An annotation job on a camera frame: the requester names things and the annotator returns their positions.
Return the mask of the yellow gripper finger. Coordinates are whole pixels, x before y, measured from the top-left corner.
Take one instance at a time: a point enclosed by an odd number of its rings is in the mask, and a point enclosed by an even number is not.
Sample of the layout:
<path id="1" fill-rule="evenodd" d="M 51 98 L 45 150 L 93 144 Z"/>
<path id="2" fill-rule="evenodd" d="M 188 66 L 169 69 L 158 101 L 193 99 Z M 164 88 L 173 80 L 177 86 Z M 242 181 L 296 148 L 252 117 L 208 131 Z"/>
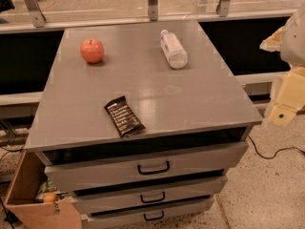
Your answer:
<path id="1" fill-rule="evenodd" d="M 283 28 L 279 28 L 268 38 L 264 39 L 259 48 L 266 52 L 279 52 L 281 49 Z"/>
<path id="2" fill-rule="evenodd" d="M 273 83 L 272 90 L 267 119 L 275 126 L 286 127 L 305 106 L 305 68 L 290 69 Z"/>

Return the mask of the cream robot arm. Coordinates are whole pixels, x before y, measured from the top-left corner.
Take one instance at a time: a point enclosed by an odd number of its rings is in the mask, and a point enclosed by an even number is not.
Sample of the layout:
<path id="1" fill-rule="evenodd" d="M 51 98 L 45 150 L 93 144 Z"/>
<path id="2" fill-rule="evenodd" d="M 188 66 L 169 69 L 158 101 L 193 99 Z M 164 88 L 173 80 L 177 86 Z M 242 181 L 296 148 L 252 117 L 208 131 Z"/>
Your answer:
<path id="1" fill-rule="evenodd" d="M 270 124 L 286 127 L 305 106 L 305 3 L 283 27 L 264 39 L 259 48 L 280 52 L 281 60 L 291 67 L 274 80 L 271 103 L 265 111 Z"/>

